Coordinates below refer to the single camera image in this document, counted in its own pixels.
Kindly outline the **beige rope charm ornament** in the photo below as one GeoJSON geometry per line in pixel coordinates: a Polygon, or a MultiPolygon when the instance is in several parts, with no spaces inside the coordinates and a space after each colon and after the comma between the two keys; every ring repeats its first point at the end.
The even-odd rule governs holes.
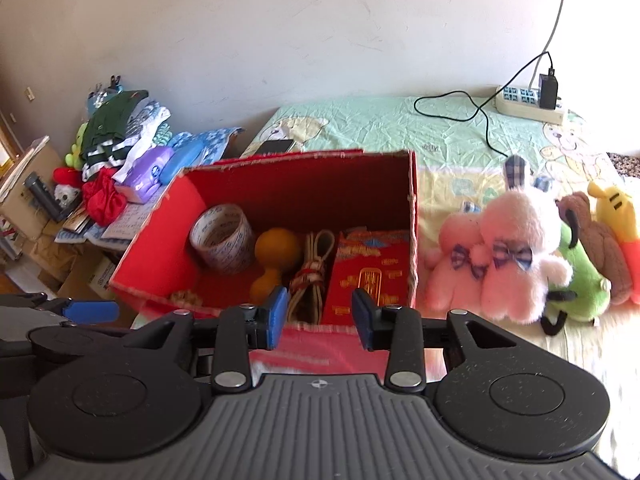
{"type": "Polygon", "coordinates": [[[290,281],[288,322],[318,324],[326,296],[326,264],[333,252],[335,236],[329,230],[305,238],[302,267],[290,281]]]}

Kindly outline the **red envelope gift box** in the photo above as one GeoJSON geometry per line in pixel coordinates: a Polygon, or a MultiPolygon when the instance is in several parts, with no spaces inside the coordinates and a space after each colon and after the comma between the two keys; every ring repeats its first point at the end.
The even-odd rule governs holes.
{"type": "Polygon", "coordinates": [[[323,325],[352,325],[352,293],[364,289],[378,307],[405,306],[409,283],[407,231],[354,231],[338,239],[323,325]]]}

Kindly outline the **orange wooden gourd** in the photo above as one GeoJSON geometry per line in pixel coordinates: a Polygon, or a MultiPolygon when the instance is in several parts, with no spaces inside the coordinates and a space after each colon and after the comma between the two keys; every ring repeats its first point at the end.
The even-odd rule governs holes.
{"type": "Polygon", "coordinates": [[[250,301],[262,304],[273,289],[282,285],[285,274],[296,267],[302,258],[302,246],[294,232],[273,228],[258,237],[254,255],[264,273],[250,286],[250,301]]]}

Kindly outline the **clear printed tape roll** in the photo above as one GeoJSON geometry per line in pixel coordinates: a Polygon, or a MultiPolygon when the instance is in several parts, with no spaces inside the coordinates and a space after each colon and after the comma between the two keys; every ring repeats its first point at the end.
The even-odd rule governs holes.
{"type": "Polygon", "coordinates": [[[220,204],[200,215],[189,240],[202,260],[212,269],[237,274],[253,259],[254,236],[242,209],[220,204]]]}

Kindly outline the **brown pine cone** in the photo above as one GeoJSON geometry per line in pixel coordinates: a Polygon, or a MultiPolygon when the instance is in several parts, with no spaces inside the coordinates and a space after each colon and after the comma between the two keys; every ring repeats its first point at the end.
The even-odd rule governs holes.
{"type": "Polygon", "coordinates": [[[190,290],[179,290],[178,292],[173,292],[169,296],[169,301],[176,306],[188,309],[201,307],[203,304],[201,298],[190,290]]]}

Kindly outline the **small pink plush bunny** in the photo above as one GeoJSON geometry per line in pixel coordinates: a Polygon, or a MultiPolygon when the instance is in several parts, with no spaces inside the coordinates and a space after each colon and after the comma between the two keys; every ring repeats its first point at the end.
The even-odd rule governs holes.
{"type": "Polygon", "coordinates": [[[438,247],[429,249],[425,265],[425,307],[431,312],[480,310],[480,293],[488,268],[480,234],[480,213],[460,211],[442,222],[438,247]]]}

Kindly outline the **red cardboard storage box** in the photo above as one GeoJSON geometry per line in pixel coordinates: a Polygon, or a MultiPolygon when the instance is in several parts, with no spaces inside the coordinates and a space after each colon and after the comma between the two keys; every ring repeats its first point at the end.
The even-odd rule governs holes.
{"type": "Polygon", "coordinates": [[[379,304],[416,301],[416,155],[311,152],[182,170],[154,206],[111,278],[134,309],[190,308],[209,318],[258,304],[277,286],[325,292],[340,239],[355,237],[338,320],[350,292],[379,304]]]}

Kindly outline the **brown cardboard box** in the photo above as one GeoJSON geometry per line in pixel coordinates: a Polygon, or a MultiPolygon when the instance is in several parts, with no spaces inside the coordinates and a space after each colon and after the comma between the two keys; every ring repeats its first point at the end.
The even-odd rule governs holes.
{"type": "Polygon", "coordinates": [[[53,191],[53,171],[63,166],[63,159],[43,136],[29,145],[27,152],[1,180],[1,217],[28,240],[40,237],[50,217],[25,186],[34,172],[53,191]]]}

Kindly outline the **red cloth bundle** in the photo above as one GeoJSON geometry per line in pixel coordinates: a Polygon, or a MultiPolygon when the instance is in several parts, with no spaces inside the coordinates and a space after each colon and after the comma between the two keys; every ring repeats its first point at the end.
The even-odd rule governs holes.
{"type": "Polygon", "coordinates": [[[89,218],[106,228],[125,211],[128,200],[115,188],[114,168],[102,168],[93,180],[82,186],[82,199],[89,218]]]}

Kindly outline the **smartphone on bed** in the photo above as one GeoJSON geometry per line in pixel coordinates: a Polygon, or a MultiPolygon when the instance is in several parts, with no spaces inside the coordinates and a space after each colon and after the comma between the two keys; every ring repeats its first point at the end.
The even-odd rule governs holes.
{"type": "Polygon", "coordinates": [[[255,155],[275,155],[285,154],[292,151],[295,148],[296,142],[293,139],[270,139],[265,140],[259,145],[255,155]]]}

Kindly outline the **green plush toy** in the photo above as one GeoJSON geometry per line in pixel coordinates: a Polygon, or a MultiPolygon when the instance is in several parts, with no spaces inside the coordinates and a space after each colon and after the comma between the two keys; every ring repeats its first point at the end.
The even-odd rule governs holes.
{"type": "Polygon", "coordinates": [[[558,254],[572,266],[573,276],[568,286],[549,288],[539,320],[547,336],[556,336],[569,318],[596,326],[611,301],[611,282],[592,264],[578,235],[566,223],[562,224],[558,254]]]}

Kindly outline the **pile of folded clothes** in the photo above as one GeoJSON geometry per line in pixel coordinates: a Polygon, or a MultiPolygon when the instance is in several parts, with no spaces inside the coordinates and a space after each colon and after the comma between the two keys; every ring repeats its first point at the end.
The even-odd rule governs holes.
{"type": "Polygon", "coordinates": [[[151,100],[146,90],[124,90],[103,102],[82,135],[82,180],[93,180],[102,169],[115,169],[116,181],[124,182],[134,162],[154,148],[157,129],[169,117],[169,108],[151,100]]]}

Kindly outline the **patterned bed sheet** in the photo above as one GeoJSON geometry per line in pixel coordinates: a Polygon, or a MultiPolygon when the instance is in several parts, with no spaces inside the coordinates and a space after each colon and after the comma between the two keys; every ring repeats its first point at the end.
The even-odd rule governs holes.
{"type": "MultiPolygon", "coordinates": [[[[253,155],[271,138],[290,136],[301,151],[362,148],[368,152],[416,152],[419,166],[419,226],[423,248],[435,244],[446,215],[463,202],[483,206],[504,189],[501,152],[523,156],[534,174],[552,178],[559,197],[585,191],[591,180],[617,184],[639,195],[639,161],[610,159],[596,134],[571,114],[561,127],[487,113],[465,122],[471,107],[461,96],[422,103],[410,98],[349,98],[281,107],[246,148],[253,155]]],[[[589,370],[604,383],[611,415],[599,455],[620,474],[639,471],[639,308],[610,307],[596,327],[568,322],[559,335],[544,336],[538,325],[503,327],[589,370]]]]}

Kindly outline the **yellow orange plush toy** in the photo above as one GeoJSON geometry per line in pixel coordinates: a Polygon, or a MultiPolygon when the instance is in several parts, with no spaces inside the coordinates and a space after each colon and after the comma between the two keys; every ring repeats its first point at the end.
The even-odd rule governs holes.
{"type": "Polygon", "coordinates": [[[633,304],[638,304],[640,300],[640,240],[634,202],[622,188],[616,185],[601,188],[594,181],[588,184],[588,194],[597,200],[597,220],[611,228],[620,245],[632,281],[630,301],[633,304]]]}

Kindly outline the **white power strip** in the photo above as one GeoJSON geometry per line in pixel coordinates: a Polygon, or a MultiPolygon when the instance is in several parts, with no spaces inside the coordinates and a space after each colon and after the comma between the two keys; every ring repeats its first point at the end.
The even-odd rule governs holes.
{"type": "Polygon", "coordinates": [[[560,103],[556,103],[554,110],[541,108],[538,98],[538,89],[509,86],[497,93],[495,107],[506,116],[562,126],[566,117],[565,108],[560,103]]]}

